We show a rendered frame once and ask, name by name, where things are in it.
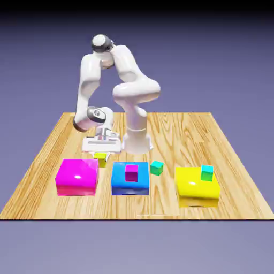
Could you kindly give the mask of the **small green cube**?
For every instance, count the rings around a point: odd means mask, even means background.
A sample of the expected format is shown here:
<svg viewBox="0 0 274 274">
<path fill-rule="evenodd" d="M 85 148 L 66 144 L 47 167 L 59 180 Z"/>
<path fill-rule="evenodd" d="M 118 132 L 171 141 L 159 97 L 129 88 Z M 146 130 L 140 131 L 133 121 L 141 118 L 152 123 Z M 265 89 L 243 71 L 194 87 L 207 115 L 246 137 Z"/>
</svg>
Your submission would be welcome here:
<svg viewBox="0 0 274 274">
<path fill-rule="evenodd" d="M 212 165 L 201 166 L 201 180 L 212 181 L 213 174 L 214 174 L 214 167 Z"/>
<path fill-rule="evenodd" d="M 164 166 L 163 162 L 153 161 L 150 164 L 150 173 L 157 176 L 161 175 L 163 172 L 163 166 Z"/>
</svg>

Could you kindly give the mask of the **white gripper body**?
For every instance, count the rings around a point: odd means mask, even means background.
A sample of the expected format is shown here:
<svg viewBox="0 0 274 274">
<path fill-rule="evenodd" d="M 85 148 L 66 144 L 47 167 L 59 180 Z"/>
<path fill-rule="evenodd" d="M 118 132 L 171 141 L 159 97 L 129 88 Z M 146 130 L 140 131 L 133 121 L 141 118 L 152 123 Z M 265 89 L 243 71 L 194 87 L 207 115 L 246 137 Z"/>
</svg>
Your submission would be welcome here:
<svg viewBox="0 0 274 274">
<path fill-rule="evenodd" d="M 119 138 L 107 136 L 85 137 L 82 142 L 82 151 L 91 153 L 119 153 L 121 141 Z"/>
</svg>

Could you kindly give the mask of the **large magenta box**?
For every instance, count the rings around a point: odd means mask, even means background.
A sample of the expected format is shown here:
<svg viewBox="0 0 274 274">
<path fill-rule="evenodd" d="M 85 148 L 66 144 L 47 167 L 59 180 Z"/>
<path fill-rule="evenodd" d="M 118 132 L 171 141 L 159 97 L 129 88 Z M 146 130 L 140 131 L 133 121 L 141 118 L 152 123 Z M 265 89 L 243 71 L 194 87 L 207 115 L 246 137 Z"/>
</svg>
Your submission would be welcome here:
<svg viewBox="0 0 274 274">
<path fill-rule="evenodd" d="M 58 196 L 95 195 L 99 178 L 97 159 L 64 159 L 56 174 Z"/>
</svg>

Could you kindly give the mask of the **large yellow box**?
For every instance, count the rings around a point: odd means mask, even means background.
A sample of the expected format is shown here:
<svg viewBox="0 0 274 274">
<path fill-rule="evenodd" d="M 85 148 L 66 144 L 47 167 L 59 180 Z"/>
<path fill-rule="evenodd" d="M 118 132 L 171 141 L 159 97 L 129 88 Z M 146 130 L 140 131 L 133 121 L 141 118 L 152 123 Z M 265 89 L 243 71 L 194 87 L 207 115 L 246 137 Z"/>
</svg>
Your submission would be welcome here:
<svg viewBox="0 0 274 274">
<path fill-rule="evenodd" d="M 217 207 L 220 185 L 213 174 L 212 181 L 201 180 L 201 167 L 176 167 L 175 184 L 179 207 Z"/>
</svg>

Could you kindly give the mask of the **small magenta cube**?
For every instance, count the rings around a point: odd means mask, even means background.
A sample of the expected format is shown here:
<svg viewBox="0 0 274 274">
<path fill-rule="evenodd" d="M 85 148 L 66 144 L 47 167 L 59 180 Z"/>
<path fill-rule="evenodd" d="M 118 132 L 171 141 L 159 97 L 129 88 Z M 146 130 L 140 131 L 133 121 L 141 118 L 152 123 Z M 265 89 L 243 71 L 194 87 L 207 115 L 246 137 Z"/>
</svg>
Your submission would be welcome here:
<svg viewBox="0 0 274 274">
<path fill-rule="evenodd" d="M 139 166 L 136 164 L 126 164 L 125 166 L 125 181 L 137 182 L 138 181 Z"/>
</svg>

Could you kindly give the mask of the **small yellow cube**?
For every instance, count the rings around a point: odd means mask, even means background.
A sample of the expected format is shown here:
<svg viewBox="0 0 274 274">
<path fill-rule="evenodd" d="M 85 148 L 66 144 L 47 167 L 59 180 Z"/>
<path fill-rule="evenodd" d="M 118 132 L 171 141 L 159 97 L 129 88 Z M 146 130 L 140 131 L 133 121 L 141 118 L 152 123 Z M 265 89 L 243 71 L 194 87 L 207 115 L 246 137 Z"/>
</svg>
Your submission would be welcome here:
<svg viewBox="0 0 274 274">
<path fill-rule="evenodd" d="M 106 166 L 106 162 L 107 162 L 106 153 L 95 153 L 93 158 L 98 160 L 99 167 L 104 168 Z"/>
</svg>

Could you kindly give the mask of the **large blue box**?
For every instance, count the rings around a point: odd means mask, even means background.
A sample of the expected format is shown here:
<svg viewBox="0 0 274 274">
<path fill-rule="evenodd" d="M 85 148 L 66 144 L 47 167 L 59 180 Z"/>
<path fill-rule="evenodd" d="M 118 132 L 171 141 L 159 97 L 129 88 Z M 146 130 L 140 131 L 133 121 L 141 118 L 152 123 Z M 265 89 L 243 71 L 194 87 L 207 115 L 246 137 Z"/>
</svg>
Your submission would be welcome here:
<svg viewBox="0 0 274 274">
<path fill-rule="evenodd" d="M 126 165 L 137 165 L 137 181 L 126 181 Z M 148 195 L 148 162 L 114 162 L 111 177 L 112 195 Z"/>
</svg>

